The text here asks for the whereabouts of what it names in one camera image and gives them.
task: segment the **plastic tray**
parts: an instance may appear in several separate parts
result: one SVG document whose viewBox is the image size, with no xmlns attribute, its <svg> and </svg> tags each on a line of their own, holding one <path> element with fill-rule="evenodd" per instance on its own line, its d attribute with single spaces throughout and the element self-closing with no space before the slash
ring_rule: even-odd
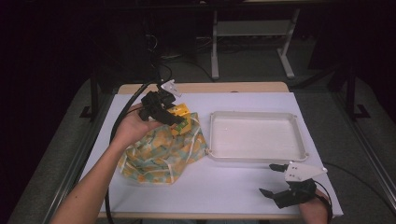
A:
<svg viewBox="0 0 396 224">
<path fill-rule="evenodd" d="M 212 113 L 208 154 L 216 161 L 265 163 L 308 157 L 297 116 L 273 112 Z"/>
</svg>

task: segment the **dark background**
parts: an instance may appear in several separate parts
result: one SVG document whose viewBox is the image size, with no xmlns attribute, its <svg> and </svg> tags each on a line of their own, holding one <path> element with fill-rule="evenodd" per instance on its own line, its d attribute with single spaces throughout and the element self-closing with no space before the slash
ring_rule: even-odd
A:
<svg viewBox="0 0 396 224">
<path fill-rule="evenodd" d="M 143 82 L 156 74 L 144 34 L 155 33 L 166 45 L 191 50 L 196 35 L 211 32 L 207 12 L 162 12 L 148 18 L 136 11 L 108 12 L 102 4 L 7 0 L 0 5 L 0 220 L 8 219 L 67 107 L 92 73 L 108 92 L 122 83 Z M 386 3 L 307 8 L 295 38 L 318 39 L 313 68 L 340 61 L 353 66 L 396 120 L 394 11 Z"/>
</svg>

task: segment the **white surface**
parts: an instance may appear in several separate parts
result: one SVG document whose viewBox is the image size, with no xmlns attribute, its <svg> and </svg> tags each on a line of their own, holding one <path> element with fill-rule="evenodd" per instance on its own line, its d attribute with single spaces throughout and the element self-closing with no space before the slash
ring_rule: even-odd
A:
<svg viewBox="0 0 396 224">
<path fill-rule="evenodd" d="M 116 95 L 102 130 L 92 149 L 83 175 L 93 167 L 108 146 L 109 136 L 117 116 L 131 95 Z M 309 158 L 305 164 L 322 167 L 318 152 L 306 128 L 293 93 L 183 93 L 175 104 L 185 103 L 191 112 L 198 112 L 206 141 L 209 140 L 210 114 L 214 111 L 286 112 L 297 116 Z M 327 175 L 315 178 L 330 192 L 333 212 L 342 215 L 339 202 Z M 240 214 L 298 215 L 297 206 L 277 208 L 273 200 L 262 196 L 259 188 L 274 193 L 288 188 L 284 174 L 274 172 L 265 163 L 213 161 L 208 157 L 190 164 L 172 186 L 135 186 L 116 171 L 110 184 L 112 212 L 159 214 Z"/>
<path fill-rule="evenodd" d="M 297 116 L 291 113 L 216 111 L 209 155 L 217 161 L 288 163 L 307 158 Z"/>
</svg>

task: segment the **table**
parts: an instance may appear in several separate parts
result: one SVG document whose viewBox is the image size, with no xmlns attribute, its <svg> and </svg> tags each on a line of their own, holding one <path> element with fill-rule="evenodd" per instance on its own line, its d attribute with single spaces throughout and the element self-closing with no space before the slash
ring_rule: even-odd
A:
<svg viewBox="0 0 396 224">
<path fill-rule="evenodd" d="M 131 97 L 126 93 L 134 92 L 139 86 L 122 86 L 119 94 L 114 97 L 82 176 L 87 174 L 108 146 L 111 127 Z M 288 91 L 284 83 L 185 83 L 177 84 L 177 88 L 188 93 L 183 93 L 176 104 L 186 103 L 190 111 L 198 112 L 206 141 L 209 141 L 209 117 L 213 111 L 288 111 L 297 116 L 301 127 L 306 151 L 309 153 L 309 158 L 304 163 L 322 166 L 294 95 Z M 343 215 L 327 175 L 320 175 L 315 179 L 330 192 L 334 214 Z M 190 164 L 180 179 L 171 186 L 136 185 L 121 177 L 116 171 L 110 183 L 109 195 L 113 217 L 297 218 L 297 206 L 278 209 L 273 200 L 264 198 L 259 191 L 259 188 L 263 188 L 277 193 L 287 187 L 283 174 L 271 171 L 268 164 L 218 162 L 204 157 Z M 99 217 L 105 216 L 105 207 L 102 206 Z"/>
</svg>

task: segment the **forearm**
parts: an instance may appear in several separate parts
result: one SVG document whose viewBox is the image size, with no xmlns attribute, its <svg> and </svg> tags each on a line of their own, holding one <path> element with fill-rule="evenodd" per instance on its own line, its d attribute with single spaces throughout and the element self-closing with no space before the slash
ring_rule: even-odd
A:
<svg viewBox="0 0 396 224">
<path fill-rule="evenodd" d="M 121 147 L 110 145 L 99 161 L 67 195 L 51 223 L 95 222 L 122 155 Z"/>
</svg>

